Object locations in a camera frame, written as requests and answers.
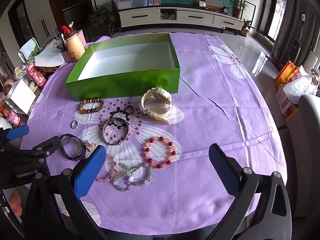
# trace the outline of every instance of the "curtain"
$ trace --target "curtain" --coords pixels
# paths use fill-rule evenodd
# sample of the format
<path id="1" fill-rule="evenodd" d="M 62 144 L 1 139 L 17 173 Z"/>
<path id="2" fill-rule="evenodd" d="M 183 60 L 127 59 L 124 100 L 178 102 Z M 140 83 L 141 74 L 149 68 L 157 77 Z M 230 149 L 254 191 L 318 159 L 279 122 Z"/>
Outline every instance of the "curtain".
<path id="1" fill-rule="evenodd" d="M 278 62 L 276 65 L 278 70 L 281 70 L 282 65 L 285 65 L 288 61 L 294 39 L 299 40 L 302 25 L 300 15 L 302 13 L 306 15 L 306 20 L 304 22 L 300 41 L 301 50 L 296 61 L 296 66 L 300 66 L 308 55 L 316 28 L 316 17 L 313 8 L 306 0 L 287 0 L 280 31 L 271 53 L 274 60 Z"/>

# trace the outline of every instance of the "potted plant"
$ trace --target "potted plant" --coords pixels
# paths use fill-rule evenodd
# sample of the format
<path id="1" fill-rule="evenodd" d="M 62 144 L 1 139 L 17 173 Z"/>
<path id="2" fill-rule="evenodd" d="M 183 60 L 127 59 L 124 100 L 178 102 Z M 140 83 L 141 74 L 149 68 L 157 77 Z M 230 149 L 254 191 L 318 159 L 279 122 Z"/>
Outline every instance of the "potted plant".
<path id="1" fill-rule="evenodd" d="M 115 11 L 112 7 L 100 6 L 89 15 L 91 23 L 90 33 L 92 37 L 113 35 L 113 26 L 116 20 Z"/>
<path id="2" fill-rule="evenodd" d="M 240 19 L 242 10 L 246 10 L 248 5 L 244 0 L 230 0 L 230 4 L 233 5 L 232 16 Z"/>
<path id="3" fill-rule="evenodd" d="M 249 20 L 243 20 L 243 24 L 242 24 L 242 30 L 240 31 L 240 34 L 244 37 L 247 37 L 249 35 L 250 29 L 253 28 L 255 30 L 254 27 L 252 27 L 252 21 Z"/>

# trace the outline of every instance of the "table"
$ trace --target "table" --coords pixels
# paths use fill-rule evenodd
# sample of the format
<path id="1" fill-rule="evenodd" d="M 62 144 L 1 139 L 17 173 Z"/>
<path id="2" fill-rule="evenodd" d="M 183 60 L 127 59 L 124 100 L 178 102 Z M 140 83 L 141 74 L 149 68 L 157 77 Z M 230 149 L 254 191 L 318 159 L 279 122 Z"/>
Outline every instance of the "table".
<path id="1" fill-rule="evenodd" d="M 226 192 L 209 161 L 208 149 L 212 143 L 218 143 L 226 155 L 235 158 L 242 167 L 248 166 L 256 173 L 267 175 L 279 171 L 284 182 L 287 181 L 286 162 L 274 120 L 237 57 L 216 36 L 170 35 L 181 73 L 179 92 L 172 95 L 169 125 L 142 115 L 141 97 L 105 99 L 105 110 L 80 114 L 77 112 L 79 103 L 64 85 L 74 64 L 65 65 L 51 76 L 28 120 L 30 133 L 23 137 L 22 149 L 31 149 L 55 135 L 71 133 L 83 141 L 89 139 L 104 145 L 107 154 L 116 155 L 130 167 L 145 160 L 143 146 L 151 137 L 164 136 L 176 145 L 175 161 L 164 169 L 155 169 L 147 186 L 120 192 L 111 183 L 93 183 L 81 201 L 101 227 L 159 235 L 218 223 L 234 197 Z M 108 146 L 102 139 L 103 124 L 111 112 L 128 104 L 135 108 L 129 115 L 129 140 L 120 146 Z M 154 111 L 161 109 L 156 102 L 151 105 Z M 73 120 L 80 123 L 75 130 L 70 127 Z M 117 132 L 115 127 L 110 136 Z M 153 159 L 165 159 L 163 147 L 152 145 Z M 47 158 L 47 163 L 52 175 L 76 165 L 64 159 L 59 150 Z M 110 168 L 106 159 L 99 176 L 106 176 Z M 258 199 L 256 194 L 248 213 L 255 210 Z M 60 196 L 57 200 L 61 212 L 68 214 Z"/>

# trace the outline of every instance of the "green box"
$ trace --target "green box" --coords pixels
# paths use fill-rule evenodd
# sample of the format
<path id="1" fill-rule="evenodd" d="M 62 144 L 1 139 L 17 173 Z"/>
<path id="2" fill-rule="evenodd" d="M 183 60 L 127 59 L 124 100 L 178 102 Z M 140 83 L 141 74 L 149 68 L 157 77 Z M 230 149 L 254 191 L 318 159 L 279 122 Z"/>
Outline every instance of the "green box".
<path id="1" fill-rule="evenodd" d="M 115 38 L 89 46 L 66 87 L 77 101 L 142 96 L 161 87 L 177 93 L 180 65 L 168 33 Z"/>

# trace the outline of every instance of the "metal bolt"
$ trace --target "metal bolt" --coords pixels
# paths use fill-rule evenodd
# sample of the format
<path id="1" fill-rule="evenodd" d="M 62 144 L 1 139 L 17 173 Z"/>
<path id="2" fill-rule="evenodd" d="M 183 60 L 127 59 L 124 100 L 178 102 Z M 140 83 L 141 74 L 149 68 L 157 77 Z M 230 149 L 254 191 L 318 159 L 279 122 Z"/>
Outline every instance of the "metal bolt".
<path id="1" fill-rule="evenodd" d="M 71 174 L 71 169 L 65 169 L 64 171 L 63 171 L 63 175 L 66 175 L 66 176 L 68 176 L 68 175 L 70 175 Z"/>
<path id="2" fill-rule="evenodd" d="M 252 170 L 250 168 L 248 168 L 248 167 L 243 168 L 243 171 L 244 171 L 245 174 L 251 174 L 252 173 Z"/>
<path id="3" fill-rule="evenodd" d="M 275 172 L 273 173 L 273 175 L 275 175 L 277 178 L 280 178 L 280 177 L 281 177 L 281 174 L 280 174 L 279 172 L 277 172 L 277 171 L 275 171 Z"/>
<path id="4" fill-rule="evenodd" d="M 42 174 L 41 174 L 41 173 L 37 173 L 37 174 L 35 175 L 35 177 L 36 177 L 36 179 L 39 179 L 39 178 L 42 177 Z"/>

